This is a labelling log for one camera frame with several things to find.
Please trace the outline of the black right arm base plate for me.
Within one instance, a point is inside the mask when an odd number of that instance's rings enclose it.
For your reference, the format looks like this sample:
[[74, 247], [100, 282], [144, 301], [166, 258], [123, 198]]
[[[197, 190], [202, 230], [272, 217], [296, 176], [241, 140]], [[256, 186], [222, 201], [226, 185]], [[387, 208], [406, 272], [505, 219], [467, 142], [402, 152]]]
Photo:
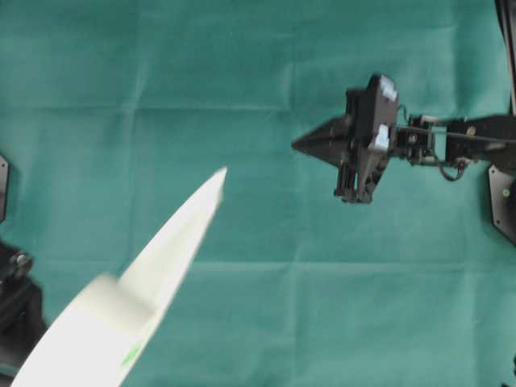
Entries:
[[515, 150], [494, 161], [487, 174], [492, 224], [515, 244]]

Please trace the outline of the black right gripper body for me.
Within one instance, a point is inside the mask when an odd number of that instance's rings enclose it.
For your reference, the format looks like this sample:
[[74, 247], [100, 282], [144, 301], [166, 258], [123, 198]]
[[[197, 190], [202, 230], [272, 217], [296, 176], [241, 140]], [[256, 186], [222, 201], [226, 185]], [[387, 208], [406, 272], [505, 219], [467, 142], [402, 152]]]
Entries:
[[396, 139], [399, 94], [390, 77], [375, 73], [364, 89], [349, 89], [346, 97], [347, 134], [335, 196], [370, 203]]

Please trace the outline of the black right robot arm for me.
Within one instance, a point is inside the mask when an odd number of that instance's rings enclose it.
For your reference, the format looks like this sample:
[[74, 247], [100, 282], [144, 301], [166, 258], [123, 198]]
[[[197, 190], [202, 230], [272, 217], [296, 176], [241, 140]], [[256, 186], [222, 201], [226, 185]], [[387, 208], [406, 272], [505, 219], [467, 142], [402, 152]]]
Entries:
[[350, 88], [344, 112], [296, 138], [293, 150], [338, 170], [334, 195], [343, 202], [369, 204], [393, 158], [435, 167], [458, 181], [479, 160], [506, 173], [515, 171], [515, 117], [438, 119], [403, 111], [393, 80], [374, 73], [364, 88]]

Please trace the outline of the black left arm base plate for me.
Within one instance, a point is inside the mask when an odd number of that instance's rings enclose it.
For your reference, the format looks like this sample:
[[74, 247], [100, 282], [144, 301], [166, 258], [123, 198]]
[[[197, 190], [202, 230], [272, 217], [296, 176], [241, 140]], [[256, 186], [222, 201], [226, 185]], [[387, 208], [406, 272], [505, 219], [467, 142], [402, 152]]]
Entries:
[[9, 163], [0, 156], [0, 222], [2, 223], [6, 218], [6, 203], [7, 191], [9, 181]]

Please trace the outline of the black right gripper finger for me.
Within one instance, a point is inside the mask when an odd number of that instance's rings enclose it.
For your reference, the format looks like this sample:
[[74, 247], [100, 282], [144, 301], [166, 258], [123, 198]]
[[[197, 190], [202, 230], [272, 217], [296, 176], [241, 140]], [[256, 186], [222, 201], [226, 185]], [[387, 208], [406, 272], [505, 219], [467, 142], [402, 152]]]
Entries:
[[334, 139], [344, 139], [348, 136], [350, 127], [350, 118], [348, 115], [341, 115], [327, 120], [325, 123], [318, 125], [314, 130], [301, 135], [293, 142], [293, 146], [301, 146], [319, 141], [329, 141]]
[[340, 167], [349, 162], [348, 150], [342, 143], [296, 142], [296, 150], [335, 167]]

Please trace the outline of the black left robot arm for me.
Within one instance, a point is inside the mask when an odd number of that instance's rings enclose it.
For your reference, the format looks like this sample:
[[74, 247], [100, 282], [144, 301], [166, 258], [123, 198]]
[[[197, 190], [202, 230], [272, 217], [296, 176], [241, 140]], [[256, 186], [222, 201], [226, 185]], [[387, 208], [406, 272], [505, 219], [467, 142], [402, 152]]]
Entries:
[[1, 363], [19, 368], [46, 333], [43, 291], [31, 279], [32, 257], [1, 244]]

